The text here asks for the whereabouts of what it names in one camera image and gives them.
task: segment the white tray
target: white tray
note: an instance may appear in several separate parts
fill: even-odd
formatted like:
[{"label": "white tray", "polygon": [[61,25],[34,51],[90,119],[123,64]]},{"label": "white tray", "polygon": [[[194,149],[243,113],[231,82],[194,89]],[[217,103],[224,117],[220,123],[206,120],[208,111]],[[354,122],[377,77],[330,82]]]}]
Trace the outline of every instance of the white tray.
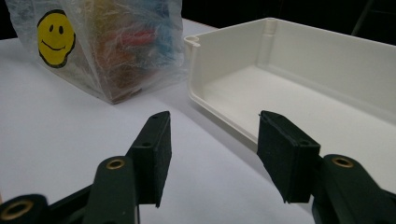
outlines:
[{"label": "white tray", "polygon": [[277,19],[185,43],[193,101],[255,143],[259,113],[282,114],[320,155],[351,157],[396,192],[396,47]]}]

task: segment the smiley face sticker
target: smiley face sticker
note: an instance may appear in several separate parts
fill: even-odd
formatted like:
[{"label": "smiley face sticker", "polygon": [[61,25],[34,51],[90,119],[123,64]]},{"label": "smiley face sticker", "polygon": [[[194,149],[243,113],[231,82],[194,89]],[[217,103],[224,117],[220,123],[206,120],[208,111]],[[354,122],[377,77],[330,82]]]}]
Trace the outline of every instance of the smiley face sticker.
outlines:
[{"label": "smiley face sticker", "polygon": [[38,52],[53,68],[64,67],[76,43],[76,34],[64,11],[47,12],[37,24]]}]

